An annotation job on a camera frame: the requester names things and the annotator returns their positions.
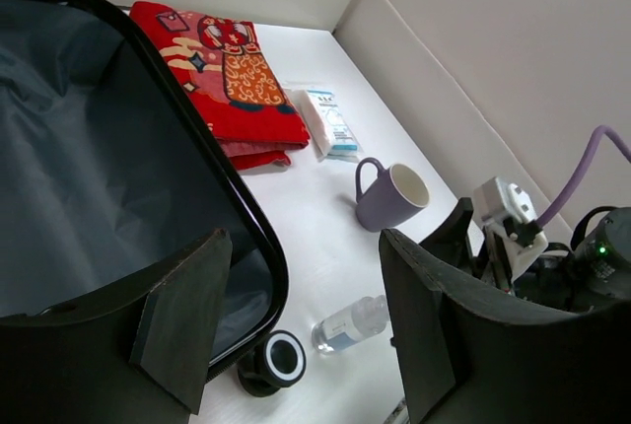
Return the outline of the white blue tissue pack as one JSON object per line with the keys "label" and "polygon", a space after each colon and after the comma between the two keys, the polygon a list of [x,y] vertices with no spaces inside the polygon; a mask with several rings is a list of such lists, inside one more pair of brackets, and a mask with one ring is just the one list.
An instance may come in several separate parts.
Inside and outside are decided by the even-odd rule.
{"label": "white blue tissue pack", "polygon": [[346,123],[336,96],[329,91],[300,90],[301,115],[324,158],[356,162],[361,147]]}

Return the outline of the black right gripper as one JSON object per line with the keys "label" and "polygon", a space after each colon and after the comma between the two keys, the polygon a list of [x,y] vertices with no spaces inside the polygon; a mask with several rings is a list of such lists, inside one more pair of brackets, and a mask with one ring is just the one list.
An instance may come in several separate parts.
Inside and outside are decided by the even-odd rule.
{"label": "black right gripper", "polygon": [[447,220],[420,246],[456,269],[509,295],[566,312],[580,314],[592,309],[592,299],[581,289],[583,284],[573,269],[574,254],[564,244],[548,242],[544,253],[514,281],[509,291],[500,289],[471,198],[460,199]]}

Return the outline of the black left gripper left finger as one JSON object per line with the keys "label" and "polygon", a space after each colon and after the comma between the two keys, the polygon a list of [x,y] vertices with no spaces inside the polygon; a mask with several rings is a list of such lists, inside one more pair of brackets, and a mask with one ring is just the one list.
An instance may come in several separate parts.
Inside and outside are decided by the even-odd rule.
{"label": "black left gripper left finger", "polygon": [[74,300],[1,321],[5,423],[184,423],[199,411],[232,242],[206,235]]}

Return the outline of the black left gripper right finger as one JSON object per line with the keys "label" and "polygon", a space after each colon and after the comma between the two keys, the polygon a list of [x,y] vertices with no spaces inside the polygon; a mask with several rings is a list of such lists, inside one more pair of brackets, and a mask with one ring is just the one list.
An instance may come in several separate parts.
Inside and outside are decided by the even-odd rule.
{"label": "black left gripper right finger", "polygon": [[414,423],[626,423],[630,306],[588,314],[506,294],[397,230],[379,253]]}

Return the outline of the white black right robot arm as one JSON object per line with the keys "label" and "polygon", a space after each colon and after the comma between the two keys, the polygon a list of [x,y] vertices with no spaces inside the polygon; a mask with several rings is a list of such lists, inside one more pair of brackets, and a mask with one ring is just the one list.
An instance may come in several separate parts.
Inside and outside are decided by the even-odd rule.
{"label": "white black right robot arm", "polygon": [[468,226],[474,209],[468,197],[458,201],[448,219],[420,243],[436,258],[509,295],[552,309],[588,313],[630,300],[630,209],[600,206],[589,211],[571,241],[541,244],[543,235],[530,222],[507,218],[513,234],[531,244],[523,247],[502,226],[483,228],[483,243],[474,254]]}

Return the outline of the small clear plastic bottle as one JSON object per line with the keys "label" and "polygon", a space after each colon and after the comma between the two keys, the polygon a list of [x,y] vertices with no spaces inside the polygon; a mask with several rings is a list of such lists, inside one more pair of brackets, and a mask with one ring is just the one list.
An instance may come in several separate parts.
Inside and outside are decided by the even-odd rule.
{"label": "small clear plastic bottle", "polygon": [[364,297],[317,323],[312,344],[320,354],[339,353],[381,334],[389,322],[386,296]]}

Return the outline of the red patterned cloth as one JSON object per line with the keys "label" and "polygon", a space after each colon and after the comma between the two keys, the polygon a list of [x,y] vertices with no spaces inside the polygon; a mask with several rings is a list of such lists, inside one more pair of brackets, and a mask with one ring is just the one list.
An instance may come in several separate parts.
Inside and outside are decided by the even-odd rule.
{"label": "red patterned cloth", "polygon": [[130,18],[157,47],[238,170],[278,163],[310,134],[268,64],[253,23],[137,1]]}

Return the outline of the pink kids suitcase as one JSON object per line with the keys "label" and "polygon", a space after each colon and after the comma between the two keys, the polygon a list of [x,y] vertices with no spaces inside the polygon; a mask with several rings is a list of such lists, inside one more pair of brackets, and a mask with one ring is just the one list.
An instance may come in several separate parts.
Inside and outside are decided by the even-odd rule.
{"label": "pink kids suitcase", "polygon": [[155,46],[106,0],[1,0],[1,321],[218,230],[232,255],[205,385],[280,318],[283,249]]}

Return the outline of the purple ceramic mug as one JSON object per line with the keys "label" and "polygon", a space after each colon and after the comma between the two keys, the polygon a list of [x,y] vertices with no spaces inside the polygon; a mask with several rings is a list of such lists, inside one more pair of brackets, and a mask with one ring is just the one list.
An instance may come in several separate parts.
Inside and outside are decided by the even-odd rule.
{"label": "purple ceramic mug", "polygon": [[[373,165],[375,180],[362,188],[362,169]],[[385,168],[376,158],[365,158],[355,170],[355,215],[369,232],[394,228],[421,212],[430,203],[430,191],[425,181],[411,168],[393,164]]]}

